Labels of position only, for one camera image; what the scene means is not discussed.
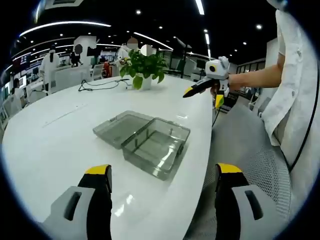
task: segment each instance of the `wire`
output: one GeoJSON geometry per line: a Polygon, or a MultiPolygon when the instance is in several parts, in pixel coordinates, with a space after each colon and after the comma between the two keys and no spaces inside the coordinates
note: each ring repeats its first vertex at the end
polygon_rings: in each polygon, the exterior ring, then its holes
{"type": "Polygon", "coordinates": [[[294,169],[295,165],[297,164],[297,162],[298,162],[298,160],[299,160],[299,158],[300,158],[300,155],[301,155],[301,153],[302,153],[302,150],[303,150],[304,147],[305,147],[305,144],[306,144],[306,141],[307,141],[307,138],[308,138],[310,129],[311,129],[312,122],[314,121],[314,117],[315,117],[315,114],[316,114],[316,109],[317,109],[317,105],[318,105],[318,97],[319,97],[319,85],[320,85],[319,63],[317,63],[317,70],[318,70],[318,73],[317,73],[316,93],[315,93],[315,101],[314,101],[314,106],[313,106],[313,111],[312,111],[311,119],[310,119],[310,122],[309,122],[309,126],[308,126],[308,128],[307,128],[307,130],[306,130],[306,134],[305,134],[305,136],[304,136],[302,145],[301,145],[300,150],[299,150],[299,152],[298,152],[298,155],[296,156],[293,164],[292,164],[291,167],[289,168],[289,173],[292,172],[292,170],[294,169]]]}
{"type": "Polygon", "coordinates": [[[215,116],[215,119],[214,119],[213,124],[212,124],[212,128],[214,127],[215,122],[216,122],[216,120],[217,120],[217,118],[218,118],[218,116],[219,116],[220,109],[221,109],[221,107],[219,107],[218,113],[217,113],[216,116],[215,116]]]}
{"type": "Polygon", "coordinates": [[[114,81],[109,81],[109,82],[105,82],[105,83],[101,83],[101,84],[90,84],[87,82],[87,80],[82,80],[81,82],[81,86],[78,89],[78,92],[82,92],[82,91],[89,91],[89,92],[93,92],[93,91],[97,91],[97,90],[108,90],[108,89],[114,89],[116,87],[119,86],[119,83],[125,83],[127,86],[130,86],[126,81],[128,81],[129,79],[120,79],[120,80],[114,80],[114,81]],[[97,89],[92,89],[92,88],[86,88],[84,87],[84,84],[87,84],[89,86],[102,86],[102,85],[106,85],[106,84],[111,84],[111,83],[116,83],[115,86],[113,87],[104,87],[104,88],[97,88],[97,89]]]}

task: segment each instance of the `person's arm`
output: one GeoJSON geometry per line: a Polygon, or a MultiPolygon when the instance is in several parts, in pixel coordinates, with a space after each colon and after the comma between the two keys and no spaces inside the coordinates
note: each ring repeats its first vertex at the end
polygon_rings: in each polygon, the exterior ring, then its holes
{"type": "Polygon", "coordinates": [[[279,53],[277,64],[259,71],[251,71],[229,75],[231,90],[239,90],[241,87],[252,88],[276,88],[281,83],[282,71],[286,57],[279,53]]]}
{"type": "Polygon", "coordinates": [[[40,72],[40,74],[42,74],[42,75],[45,73],[45,58],[46,58],[46,57],[43,58],[43,60],[42,60],[42,62],[41,62],[41,65],[40,65],[40,67],[39,67],[39,72],[40,72]]]}

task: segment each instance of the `desk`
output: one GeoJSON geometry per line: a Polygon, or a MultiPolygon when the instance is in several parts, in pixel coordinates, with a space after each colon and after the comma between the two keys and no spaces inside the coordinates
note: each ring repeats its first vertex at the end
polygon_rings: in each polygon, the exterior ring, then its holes
{"type": "Polygon", "coordinates": [[[69,186],[77,186],[87,169],[111,164],[112,239],[183,239],[205,179],[213,107],[209,90],[182,98],[190,85],[188,80],[166,75],[161,84],[153,81],[148,91],[126,90],[122,82],[93,92],[78,92],[79,86],[74,86],[16,114],[3,137],[4,165],[30,216],[43,222],[54,200],[69,186]],[[173,179],[161,181],[133,166],[121,150],[93,133],[94,127],[126,110],[191,130],[173,179]]]}

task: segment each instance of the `white shirt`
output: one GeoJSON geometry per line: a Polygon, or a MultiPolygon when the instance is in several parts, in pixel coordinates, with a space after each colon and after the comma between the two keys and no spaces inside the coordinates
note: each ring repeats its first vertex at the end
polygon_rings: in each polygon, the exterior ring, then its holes
{"type": "Polygon", "coordinates": [[[50,83],[51,71],[55,70],[60,65],[60,58],[59,55],[53,53],[53,61],[50,62],[50,53],[45,55],[42,60],[41,66],[39,70],[44,71],[43,83],[48,84],[50,83]]]}
{"type": "MultiPolygon", "coordinates": [[[[262,114],[273,146],[280,146],[291,166],[301,148],[313,112],[317,57],[306,33],[288,13],[277,10],[279,52],[285,55],[281,84],[262,114]],[[274,133],[283,132],[280,142],[274,133]]],[[[301,156],[291,172],[291,216],[300,209],[320,168],[320,106],[301,156]]]]}
{"type": "Polygon", "coordinates": [[[20,101],[20,99],[24,96],[24,91],[21,88],[15,88],[14,96],[20,101]]]}
{"type": "Polygon", "coordinates": [[[130,52],[130,48],[128,48],[126,45],[122,45],[118,52],[117,52],[117,59],[115,61],[115,63],[117,64],[117,66],[120,68],[122,67],[122,65],[120,64],[120,61],[123,60],[124,58],[129,58],[129,52],[130,52]]]}

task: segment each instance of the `clear plastic box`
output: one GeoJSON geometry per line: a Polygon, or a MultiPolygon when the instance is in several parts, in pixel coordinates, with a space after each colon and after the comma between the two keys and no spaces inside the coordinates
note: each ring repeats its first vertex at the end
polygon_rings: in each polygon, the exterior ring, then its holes
{"type": "Polygon", "coordinates": [[[152,119],[152,117],[141,113],[125,111],[95,127],[93,132],[116,149],[121,149],[121,145],[128,138],[148,124],[152,119]]]}
{"type": "Polygon", "coordinates": [[[155,177],[166,180],[182,153],[190,130],[154,118],[122,144],[124,159],[155,177]]]}

